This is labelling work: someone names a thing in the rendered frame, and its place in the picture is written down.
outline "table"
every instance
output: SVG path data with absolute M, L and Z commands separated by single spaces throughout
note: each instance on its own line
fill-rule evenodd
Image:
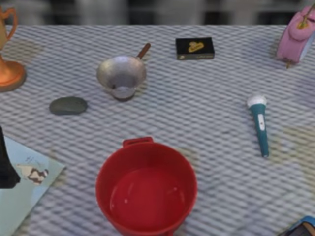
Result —
M 19 26 L 3 53 L 26 65 L 0 94 L 5 135 L 67 165 L 16 236 L 116 236 L 95 199 L 103 162 L 124 139 L 152 136 L 185 155 L 198 180 L 177 236 L 272 236 L 315 215 L 315 48 L 287 70 L 274 59 L 284 26 Z M 176 60 L 176 37 L 213 37 L 214 60 Z M 137 55 L 148 77 L 120 103 L 96 79 L 104 59 Z M 246 100 L 262 91 L 270 157 L 260 156 Z M 80 116 L 49 113 L 80 96 Z

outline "microphone handle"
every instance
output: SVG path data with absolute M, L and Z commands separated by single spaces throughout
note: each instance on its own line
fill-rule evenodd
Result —
M 255 122 L 257 137 L 259 141 L 261 155 L 263 157 L 269 156 L 267 129 L 265 123 L 265 108 L 263 104 L 256 104 L 251 107 L 252 116 Z

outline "teal microphone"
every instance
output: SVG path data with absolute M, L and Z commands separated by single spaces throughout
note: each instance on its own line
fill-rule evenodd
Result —
M 260 151 L 263 157 L 269 156 L 267 130 L 265 123 L 266 104 L 267 99 L 261 94 L 253 95 L 247 100 L 248 108 L 251 110 L 255 122 Z

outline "pink purse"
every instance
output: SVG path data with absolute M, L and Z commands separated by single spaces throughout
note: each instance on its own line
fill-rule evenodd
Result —
M 299 63 L 315 39 L 315 4 L 297 12 L 286 27 L 278 46 L 277 58 Z

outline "dark gray rock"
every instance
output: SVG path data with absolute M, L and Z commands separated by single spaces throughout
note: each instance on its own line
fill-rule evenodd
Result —
M 78 115 L 88 108 L 87 102 L 80 97 L 61 97 L 54 100 L 49 110 L 55 115 Z

